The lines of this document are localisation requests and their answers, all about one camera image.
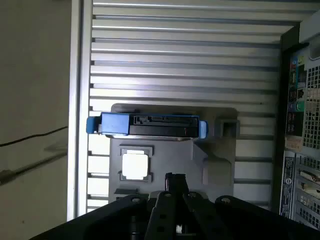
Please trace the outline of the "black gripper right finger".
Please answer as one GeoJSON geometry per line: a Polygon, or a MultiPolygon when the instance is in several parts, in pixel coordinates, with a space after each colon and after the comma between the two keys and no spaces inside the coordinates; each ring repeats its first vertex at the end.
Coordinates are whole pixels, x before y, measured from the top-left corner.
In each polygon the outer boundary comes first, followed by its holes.
{"type": "Polygon", "coordinates": [[[177,189],[201,240],[318,240],[320,232],[274,212],[222,195],[215,202],[188,188],[178,174],[177,189]]]}

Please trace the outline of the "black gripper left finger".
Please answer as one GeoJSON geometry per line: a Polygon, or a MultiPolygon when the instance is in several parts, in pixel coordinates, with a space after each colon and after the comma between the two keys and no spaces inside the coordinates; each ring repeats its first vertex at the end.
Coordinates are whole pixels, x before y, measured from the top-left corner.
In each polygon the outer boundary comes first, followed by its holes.
{"type": "Polygon", "coordinates": [[[35,240],[152,240],[175,235],[175,199],[169,191],[173,174],[157,198],[140,194],[122,197],[34,236],[35,240]]]}

